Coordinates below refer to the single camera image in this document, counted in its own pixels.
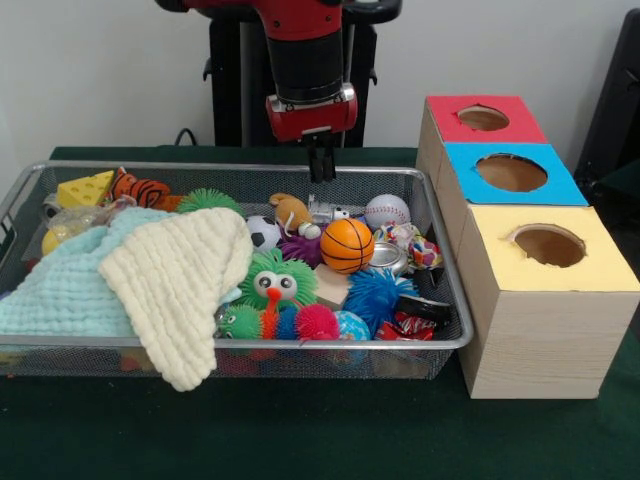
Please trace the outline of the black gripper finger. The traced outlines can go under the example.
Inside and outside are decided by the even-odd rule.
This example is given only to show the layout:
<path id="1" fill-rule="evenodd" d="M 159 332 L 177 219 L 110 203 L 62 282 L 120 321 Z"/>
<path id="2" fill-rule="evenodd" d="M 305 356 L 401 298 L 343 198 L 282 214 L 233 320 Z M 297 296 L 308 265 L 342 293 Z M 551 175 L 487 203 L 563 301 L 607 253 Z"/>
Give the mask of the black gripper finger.
<path id="1" fill-rule="evenodd" d="M 323 180 L 332 181 L 336 178 L 334 158 L 335 136 L 331 133 L 325 134 L 321 137 L 321 143 L 324 149 L 322 158 Z"/>
<path id="2" fill-rule="evenodd" d="M 315 136 L 307 135 L 305 137 L 305 146 L 309 160 L 309 171 L 311 181 L 313 183 L 321 183 L 323 180 L 322 163 L 317 156 L 317 139 Z"/>

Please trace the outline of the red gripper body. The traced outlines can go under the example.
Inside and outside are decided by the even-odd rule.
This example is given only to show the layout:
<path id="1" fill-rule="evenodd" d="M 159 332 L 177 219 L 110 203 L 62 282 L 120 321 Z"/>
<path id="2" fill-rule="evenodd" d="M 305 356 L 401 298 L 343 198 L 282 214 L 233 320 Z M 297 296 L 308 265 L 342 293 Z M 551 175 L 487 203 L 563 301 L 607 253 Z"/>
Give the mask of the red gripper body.
<path id="1" fill-rule="evenodd" d="M 271 95 L 265 107 L 273 135 L 279 142 L 298 141 L 311 134 L 348 131 L 355 126 L 358 114 L 355 93 L 314 105 L 287 104 Z"/>

